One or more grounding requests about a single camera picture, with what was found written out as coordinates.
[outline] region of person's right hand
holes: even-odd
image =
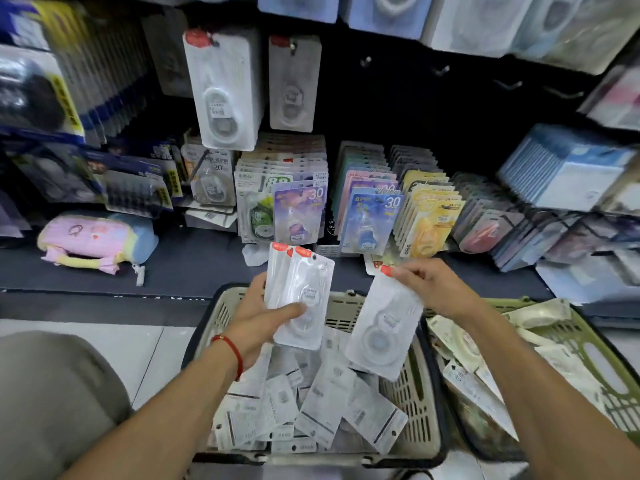
[[[462,327],[470,317],[491,309],[484,299],[438,258],[420,259],[391,267],[391,276],[415,291],[426,308],[450,318]]]

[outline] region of gray pants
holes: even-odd
[[[54,480],[131,414],[120,378],[84,339],[0,338],[0,479]]]

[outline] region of green correction tape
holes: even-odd
[[[251,209],[251,230],[258,239],[273,240],[273,210],[258,203]]]

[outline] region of tile grout line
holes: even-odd
[[[140,384],[138,384],[138,389],[136,389],[136,395],[134,396],[133,400],[131,401],[131,407],[133,407],[133,404],[136,402],[136,399],[138,398],[138,394],[140,393],[140,387],[142,387],[142,383],[145,381],[145,377],[147,377],[147,372],[149,371],[149,366],[151,365],[151,361],[154,359],[154,355],[156,354],[156,350],[158,348],[158,344],[160,343],[160,339],[162,339],[162,334],[163,333],[164,333],[164,326],[162,327],[162,330],[160,331],[160,335],[158,335],[158,341],[156,342],[156,346],[154,347],[153,354],[151,354],[151,357],[149,358],[149,363],[147,364],[147,368],[145,369],[145,373],[142,375],[142,380],[140,381]]]

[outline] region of forearm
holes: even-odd
[[[131,419],[108,433],[60,480],[182,478],[231,382],[236,357],[221,340]]]
[[[500,388],[536,478],[626,480],[640,470],[640,451],[503,316],[487,307],[460,324]]]

